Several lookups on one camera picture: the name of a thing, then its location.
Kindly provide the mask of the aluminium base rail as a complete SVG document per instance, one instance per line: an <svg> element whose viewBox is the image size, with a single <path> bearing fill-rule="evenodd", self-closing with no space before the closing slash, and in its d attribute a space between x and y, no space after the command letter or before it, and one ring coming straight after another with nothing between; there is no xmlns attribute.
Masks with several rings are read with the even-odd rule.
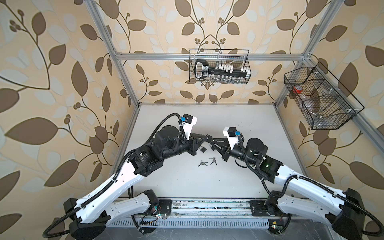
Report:
<svg viewBox="0 0 384 240"><path fill-rule="evenodd" d="M173 203L169 216L164 215L161 217L160 214L137 215L159 202L159 200L150 200L148 196L141 194L132 199L113 201L108 205L97 204L96 201L93 201L78 212L78 217L83 222L89 221L91 223L101 217L108 227L132 225L144 230L150 228L275 229L287 225L289 217L308 219L292 214L281 218L253 217L249 203L251 200L247 199L171 200Z"/></svg>

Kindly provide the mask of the black tool set in basket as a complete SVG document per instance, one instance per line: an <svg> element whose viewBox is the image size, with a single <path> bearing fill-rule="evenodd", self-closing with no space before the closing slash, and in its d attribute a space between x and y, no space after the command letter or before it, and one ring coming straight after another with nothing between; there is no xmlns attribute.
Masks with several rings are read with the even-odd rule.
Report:
<svg viewBox="0 0 384 240"><path fill-rule="evenodd" d="M210 80L220 81L240 81L251 76L251 70L248 67L241 66L240 69L236 69L233 65L223 65L220 62L211 66L206 60L196 60L192 71L195 78L199 80L209 78Z"/></svg>

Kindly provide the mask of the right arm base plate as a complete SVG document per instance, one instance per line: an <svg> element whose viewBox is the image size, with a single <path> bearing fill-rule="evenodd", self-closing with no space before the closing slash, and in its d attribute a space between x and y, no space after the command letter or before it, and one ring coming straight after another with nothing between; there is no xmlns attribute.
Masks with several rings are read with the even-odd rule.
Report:
<svg viewBox="0 0 384 240"><path fill-rule="evenodd" d="M288 217L289 214L283 213L276 204L267 200L251 200L250 209L253 217Z"/></svg>

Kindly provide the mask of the aluminium frame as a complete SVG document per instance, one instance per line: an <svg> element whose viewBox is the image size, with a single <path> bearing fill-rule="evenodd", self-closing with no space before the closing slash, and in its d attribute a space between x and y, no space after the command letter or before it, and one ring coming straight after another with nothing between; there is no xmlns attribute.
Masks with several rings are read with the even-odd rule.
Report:
<svg viewBox="0 0 384 240"><path fill-rule="evenodd" d="M208 52L200 52L199 49L190 49L184 54L148 54L148 53L139 53L139 54L122 54L117 52L114 44L112 42L112 37L109 34L108 28L105 25L102 15L99 12L101 6L95 1L84 1L87 6L87 9L93 18L99 33L102 36L105 46L107 47L108 53L111 54L112 62L115 64L119 75L122 78L123 85L126 88L129 95L133 96L133 104L135 105L135 114L139 112L140 101L137 99L135 91L130 83L129 77L124 69L124 64L121 61L125 60L140 60L140 61L149 61L149 60L159 60L159 61L176 61L183 62L188 64L188 71L193 72L195 70L195 62L200 60L236 60L242 62L244 65L250 61L291 61L298 62L295 68L300 68L301 64L307 62L308 65L311 64L311 60L306 53L303 54L283 54L279 52L278 54L249 54L248 51L245 51L244 54L223 54L220 51L214 53L212 49L209 49Z"/></svg>

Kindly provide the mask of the silver key bunch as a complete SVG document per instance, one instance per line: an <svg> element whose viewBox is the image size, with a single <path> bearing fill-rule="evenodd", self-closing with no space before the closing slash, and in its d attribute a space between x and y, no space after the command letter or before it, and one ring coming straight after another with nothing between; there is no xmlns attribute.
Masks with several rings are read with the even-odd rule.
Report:
<svg viewBox="0 0 384 240"><path fill-rule="evenodd" d="M200 167L200 166L207 166L207 165L208 165L207 162L203 162L203 161L201 161L200 164L198 165L198 167Z"/></svg>
<svg viewBox="0 0 384 240"><path fill-rule="evenodd" d="M218 165L215 157L211 158L211 160L212 160L211 165L216 165L216 166Z"/></svg>

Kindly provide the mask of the red capped item in basket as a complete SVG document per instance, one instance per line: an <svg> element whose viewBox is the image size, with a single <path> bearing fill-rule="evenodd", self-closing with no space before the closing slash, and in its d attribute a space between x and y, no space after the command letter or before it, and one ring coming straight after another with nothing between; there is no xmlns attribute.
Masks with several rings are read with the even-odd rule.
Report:
<svg viewBox="0 0 384 240"><path fill-rule="evenodd" d="M293 93L296 95L300 95L303 92L303 87L300 85L295 85L293 87Z"/></svg>

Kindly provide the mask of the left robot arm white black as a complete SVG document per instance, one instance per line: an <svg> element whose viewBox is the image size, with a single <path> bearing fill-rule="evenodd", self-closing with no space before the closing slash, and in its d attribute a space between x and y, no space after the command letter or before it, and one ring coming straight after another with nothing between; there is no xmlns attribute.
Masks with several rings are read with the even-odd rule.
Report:
<svg viewBox="0 0 384 240"><path fill-rule="evenodd" d="M75 240L93 240L119 218L152 214L159 204L152 190L120 202L117 198L161 168L164 160L183 153L195 156L198 148L212 138L194 134L196 122L196 117L187 114L166 116L142 146L123 156L115 173L104 183L80 199L65 201L65 215L44 230L43 238L69 235Z"/></svg>

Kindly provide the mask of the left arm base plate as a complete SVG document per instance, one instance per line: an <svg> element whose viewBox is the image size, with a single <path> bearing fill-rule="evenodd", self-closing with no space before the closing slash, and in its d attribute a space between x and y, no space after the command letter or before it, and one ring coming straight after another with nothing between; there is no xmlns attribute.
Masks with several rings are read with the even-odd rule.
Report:
<svg viewBox="0 0 384 240"><path fill-rule="evenodd" d="M171 199L159 199L158 203L151 205L148 210L137 215L145 216L160 214L161 217L164 215L169 216L172 211L172 203L173 201Z"/></svg>

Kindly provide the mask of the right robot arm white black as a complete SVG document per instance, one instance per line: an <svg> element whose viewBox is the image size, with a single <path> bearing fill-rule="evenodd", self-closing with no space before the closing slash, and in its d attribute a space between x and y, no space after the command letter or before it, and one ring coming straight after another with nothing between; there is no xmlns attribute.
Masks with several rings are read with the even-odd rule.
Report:
<svg viewBox="0 0 384 240"><path fill-rule="evenodd" d="M233 157L243 161L260 179L279 212L323 223L347 240L384 235L384 225L364 208L357 191L334 189L297 173L268 156L268 147L260 139L251 138L244 144L242 136L209 137L207 142L223 160Z"/></svg>

